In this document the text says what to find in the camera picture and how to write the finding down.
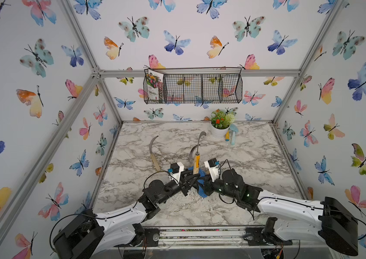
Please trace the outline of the blue grey rag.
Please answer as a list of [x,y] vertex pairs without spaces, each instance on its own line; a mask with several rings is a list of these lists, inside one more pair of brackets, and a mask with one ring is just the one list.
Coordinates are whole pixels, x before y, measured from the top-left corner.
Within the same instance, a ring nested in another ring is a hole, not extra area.
[[193,167],[190,167],[189,171],[192,171],[187,178],[189,186],[195,188],[202,198],[211,196],[214,191],[210,174],[205,173],[202,169],[195,173]]

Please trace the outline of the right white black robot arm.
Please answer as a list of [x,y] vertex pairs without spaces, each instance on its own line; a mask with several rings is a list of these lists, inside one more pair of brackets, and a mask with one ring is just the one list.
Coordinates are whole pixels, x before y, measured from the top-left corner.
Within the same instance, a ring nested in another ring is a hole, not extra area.
[[269,215],[269,233],[279,240],[324,242],[332,250],[358,256],[358,220],[336,199],[301,200],[248,185],[234,169],[205,175],[197,187],[210,196],[230,197],[251,214]]

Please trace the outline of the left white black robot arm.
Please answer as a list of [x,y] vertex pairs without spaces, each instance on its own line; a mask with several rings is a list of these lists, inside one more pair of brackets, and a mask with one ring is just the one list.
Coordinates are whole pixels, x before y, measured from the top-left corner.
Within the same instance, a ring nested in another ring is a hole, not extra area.
[[173,173],[167,170],[171,181],[153,180],[143,189],[142,196],[134,203],[111,212],[94,213],[86,209],[72,214],[74,218],[55,237],[49,239],[50,247],[60,259],[89,259],[111,248],[147,247],[158,244],[160,231],[145,229],[143,222],[152,219],[160,205],[172,196],[187,195],[192,188],[199,188],[199,179],[204,173],[192,170]]

